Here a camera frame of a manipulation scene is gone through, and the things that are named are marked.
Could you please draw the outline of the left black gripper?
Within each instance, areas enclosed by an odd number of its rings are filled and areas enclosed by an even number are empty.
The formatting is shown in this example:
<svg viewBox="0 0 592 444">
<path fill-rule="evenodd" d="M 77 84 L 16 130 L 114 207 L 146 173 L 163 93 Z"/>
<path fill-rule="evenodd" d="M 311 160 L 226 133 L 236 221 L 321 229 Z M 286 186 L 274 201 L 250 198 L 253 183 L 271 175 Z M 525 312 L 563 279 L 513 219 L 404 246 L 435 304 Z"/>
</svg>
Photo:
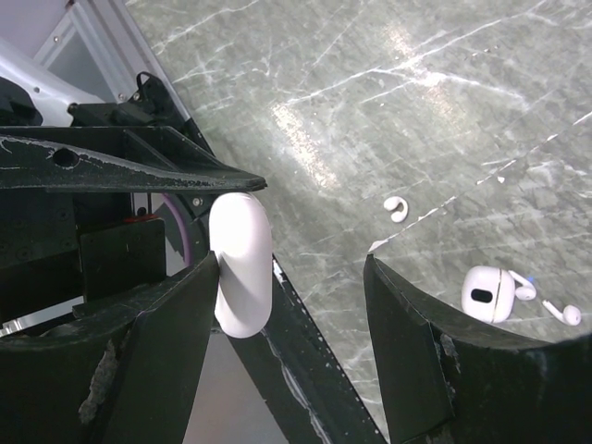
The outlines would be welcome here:
<svg viewBox="0 0 592 444">
<path fill-rule="evenodd" d="M 1 336 L 129 328 L 182 280 L 167 235 L 194 265 L 216 194 L 265 186 L 170 127 L 3 127 Z"/>
</svg>

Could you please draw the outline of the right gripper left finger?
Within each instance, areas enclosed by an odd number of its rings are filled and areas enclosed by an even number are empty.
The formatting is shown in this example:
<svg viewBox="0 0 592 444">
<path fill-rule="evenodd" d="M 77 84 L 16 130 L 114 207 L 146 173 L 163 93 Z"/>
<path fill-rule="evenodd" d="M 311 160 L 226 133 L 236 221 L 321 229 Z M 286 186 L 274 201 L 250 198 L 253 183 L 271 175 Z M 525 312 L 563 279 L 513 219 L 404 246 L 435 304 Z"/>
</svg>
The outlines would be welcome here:
<svg viewBox="0 0 592 444">
<path fill-rule="evenodd" d="M 5 443 L 180 443 L 214 318 L 218 263 L 1 340 Z"/>
</svg>

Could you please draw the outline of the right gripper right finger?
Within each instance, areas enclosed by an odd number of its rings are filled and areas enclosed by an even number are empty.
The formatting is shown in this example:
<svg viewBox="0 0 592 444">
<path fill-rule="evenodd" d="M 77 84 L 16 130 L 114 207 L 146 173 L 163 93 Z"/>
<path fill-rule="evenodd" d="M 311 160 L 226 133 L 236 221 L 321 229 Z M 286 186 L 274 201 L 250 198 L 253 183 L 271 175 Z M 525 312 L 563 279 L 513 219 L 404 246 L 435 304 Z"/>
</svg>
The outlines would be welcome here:
<svg viewBox="0 0 592 444">
<path fill-rule="evenodd" d="M 591 338 L 548 343 L 482 323 L 373 255 L 364 294 L 394 443 L 587 443 Z"/>
</svg>

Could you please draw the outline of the white oval earbud case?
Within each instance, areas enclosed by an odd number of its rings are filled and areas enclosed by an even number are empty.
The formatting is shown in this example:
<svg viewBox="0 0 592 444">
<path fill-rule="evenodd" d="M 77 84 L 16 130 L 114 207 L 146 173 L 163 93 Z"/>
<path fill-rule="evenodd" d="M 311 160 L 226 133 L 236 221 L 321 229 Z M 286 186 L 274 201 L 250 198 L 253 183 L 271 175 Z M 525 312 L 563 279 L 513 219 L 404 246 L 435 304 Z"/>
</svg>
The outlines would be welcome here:
<svg viewBox="0 0 592 444">
<path fill-rule="evenodd" d="M 215 317 L 235 339 L 259 333 L 272 311 L 272 234 L 264 207 L 251 194 L 218 197 L 209 217 L 210 247 L 219 265 Z"/>
</svg>

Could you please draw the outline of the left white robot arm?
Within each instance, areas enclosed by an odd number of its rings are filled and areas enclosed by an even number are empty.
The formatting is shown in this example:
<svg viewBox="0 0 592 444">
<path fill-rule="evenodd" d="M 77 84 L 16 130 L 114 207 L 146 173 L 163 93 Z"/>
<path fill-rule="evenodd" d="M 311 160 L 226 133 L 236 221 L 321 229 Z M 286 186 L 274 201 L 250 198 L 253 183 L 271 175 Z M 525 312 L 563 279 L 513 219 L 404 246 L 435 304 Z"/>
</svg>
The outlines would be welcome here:
<svg viewBox="0 0 592 444">
<path fill-rule="evenodd" d="M 61 80 L 7 41 L 1 42 L 1 76 L 31 96 L 43 124 L 67 125 L 67 106 L 95 95 Z M 220 266 L 215 317 L 230 337 L 260 332 L 272 309 L 272 241 L 265 209 L 251 194 L 229 192 L 212 207 L 210 240 Z"/>
</svg>

